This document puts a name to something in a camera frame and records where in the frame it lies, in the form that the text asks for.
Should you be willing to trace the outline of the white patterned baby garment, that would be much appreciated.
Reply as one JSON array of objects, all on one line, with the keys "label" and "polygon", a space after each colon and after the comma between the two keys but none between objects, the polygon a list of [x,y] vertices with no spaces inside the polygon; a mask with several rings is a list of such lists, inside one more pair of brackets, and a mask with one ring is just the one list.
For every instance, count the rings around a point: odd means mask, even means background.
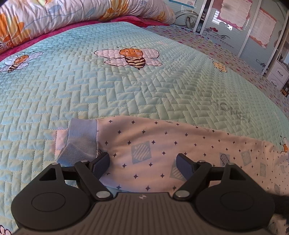
[{"label": "white patterned baby garment", "polygon": [[186,123],[71,120],[57,162],[92,194],[66,234],[288,234],[288,146]]}]

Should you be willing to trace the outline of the mint green bee quilt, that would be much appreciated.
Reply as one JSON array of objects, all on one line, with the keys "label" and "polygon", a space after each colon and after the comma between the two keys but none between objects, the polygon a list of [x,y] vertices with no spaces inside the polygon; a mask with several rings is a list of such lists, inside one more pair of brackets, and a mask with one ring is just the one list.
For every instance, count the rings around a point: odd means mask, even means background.
[{"label": "mint green bee quilt", "polygon": [[183,153],[238,164],[288,194],[288,117],[256,86],[198,50],[126,22],[46,38],[1,62],[1,234],[12,200],[53,162],[108,152],[114,192],[173,193]]}]

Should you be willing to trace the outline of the white drawer cabinet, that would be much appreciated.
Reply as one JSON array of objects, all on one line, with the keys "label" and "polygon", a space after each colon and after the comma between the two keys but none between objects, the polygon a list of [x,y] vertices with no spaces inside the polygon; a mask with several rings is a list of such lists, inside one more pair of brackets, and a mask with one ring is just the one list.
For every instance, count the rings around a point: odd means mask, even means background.
[{"label": "white drawer cabinet", "polygon": [[288,65],[276,60],[266,78],[278,90],[281,90],[288,81],[288,76]]}]

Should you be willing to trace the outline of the heart patterned bedsheet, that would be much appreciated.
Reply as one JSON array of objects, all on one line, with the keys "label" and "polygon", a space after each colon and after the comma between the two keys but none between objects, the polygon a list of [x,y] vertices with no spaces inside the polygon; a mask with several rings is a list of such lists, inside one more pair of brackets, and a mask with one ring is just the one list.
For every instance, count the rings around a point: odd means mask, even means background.
[{"label": "heart patterned bedsheet", "polygon": [[206,39],[204,36],[195,34],[192,30],[177,25],[156,25],[148,26],[145,29],[190,46],[212,57],[213,59],[216,59],[255,85],[273,103],[275,103],[286,116],[288,116],[288,98],[283,96],[282,93],[271,82],[269,82],[265,77],[261,76],[256,70],[251,68],[249,64],[244,62],[244,60],[234,55],[229,50],[222,48],[220,44],[213,43],[211,40]]}]

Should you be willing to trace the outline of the pale blue sliding wardrobe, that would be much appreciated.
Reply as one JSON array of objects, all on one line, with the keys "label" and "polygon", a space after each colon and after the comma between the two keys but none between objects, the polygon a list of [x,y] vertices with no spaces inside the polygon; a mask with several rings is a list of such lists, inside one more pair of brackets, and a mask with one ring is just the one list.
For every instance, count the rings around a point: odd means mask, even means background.
[{"label": "pale blue sliding wardrobe", "polygon": [[167,1],[175,24],[229,50],[265,74],[288,23],[281,1]]}]

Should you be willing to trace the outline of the magenta bed sheet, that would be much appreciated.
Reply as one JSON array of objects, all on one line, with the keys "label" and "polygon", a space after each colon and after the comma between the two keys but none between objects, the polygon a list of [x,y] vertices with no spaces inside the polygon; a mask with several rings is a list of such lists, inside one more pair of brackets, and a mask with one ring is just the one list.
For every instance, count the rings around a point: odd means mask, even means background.
[{"label": "magenta bed sheet", "polygon": [[[109,23],[114,23],[114,22],[128,22],[128,23],[131,23],[131,24],[136,25],[138,27],[144,27],[144,28],[146,28],[148,26],[169,26],[168,24],[161,23],[161,22],[158,22],[156,20],[146,19],[146,18],[142,18],[142,17],[135,17],[135,16],[121,16],[121,17],[117,17],[117,18],[109,21]],[[85,22],[79,22],[79,23],[73,23],[73,24],[67,25],[63,28],[59,28],[59,29],[56,29],[55,31],[52,31],[50,33],[46,33],[46,34],[43,34],[39,37],[36,37],[32,40],[28,40],[25,43],[20,44],[16,47],[10,48],[5,52],[1,52],[0,59],[2,61],[5,58],[9,57],[10,55],[13,55],[13,54],[15,54],[21,50],[24,50],[24,49],[38,43],[39,41],[42,41],[46,38],[63,33],[63,32],[68,31],[70,29],[81,27],[81,26],[86,26],[86,25],[99,24],[99,23],[100,23],[99,21],[91,20],[91,21],[85,21]]]}]

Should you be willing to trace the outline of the floral long pillow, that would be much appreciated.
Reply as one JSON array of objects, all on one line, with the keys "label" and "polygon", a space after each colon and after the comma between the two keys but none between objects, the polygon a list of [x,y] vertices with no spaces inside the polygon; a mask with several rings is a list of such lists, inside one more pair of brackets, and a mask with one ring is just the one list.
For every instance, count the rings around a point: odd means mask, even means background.
[{"label": "floral long pillow", "polygon": [[163,1],[6,1],[1,6],[1,52],[69,24],[121,16],[175,22],[174,11]]}]

